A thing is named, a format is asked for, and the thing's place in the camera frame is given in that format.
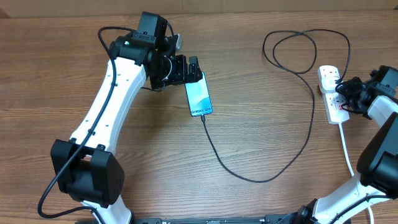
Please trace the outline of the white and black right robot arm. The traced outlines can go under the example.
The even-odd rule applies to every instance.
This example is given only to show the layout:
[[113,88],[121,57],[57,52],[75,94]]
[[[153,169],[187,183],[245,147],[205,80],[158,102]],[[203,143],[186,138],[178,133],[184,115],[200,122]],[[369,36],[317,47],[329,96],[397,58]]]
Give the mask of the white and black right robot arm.
[[357,172],[330,195],[315,199],[279,223],[350,223],[371,205],[397,199],[397,69],[381,65],[370,79],[343,81],[332,66],[318,69],[321,92],[342,100],[338,111],[361,114],[379,131],[358,159]]

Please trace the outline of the smartphone with blue screen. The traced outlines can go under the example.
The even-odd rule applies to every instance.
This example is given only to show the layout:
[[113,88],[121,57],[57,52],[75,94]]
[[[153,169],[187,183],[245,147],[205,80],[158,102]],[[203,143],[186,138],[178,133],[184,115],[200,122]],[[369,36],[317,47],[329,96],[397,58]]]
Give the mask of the smartphone with blue screen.
[[213,106],[208,91],[205,73],[202,79],[195,83],[186,83],[188,106],[192,117],[203,116],[213,112]]

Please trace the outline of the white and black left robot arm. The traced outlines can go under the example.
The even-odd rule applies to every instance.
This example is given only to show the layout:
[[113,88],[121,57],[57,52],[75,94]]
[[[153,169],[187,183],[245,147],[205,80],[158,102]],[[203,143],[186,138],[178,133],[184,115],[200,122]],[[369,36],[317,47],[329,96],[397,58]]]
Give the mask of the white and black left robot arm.
[[205,81],[196,57],[180,54],[181,38],[166,35],[170,23],[143,12],[137,29],[125,29],[105,46],[108,66],[101,88],[83,122],[67,141],[56,140],[50,155],[58,186],[89,210],[98,223],[133,223],[121,197],[124,170],[116,159],[120,130],[133,99],[150,83],[152,91],[185,85],[189,100]]

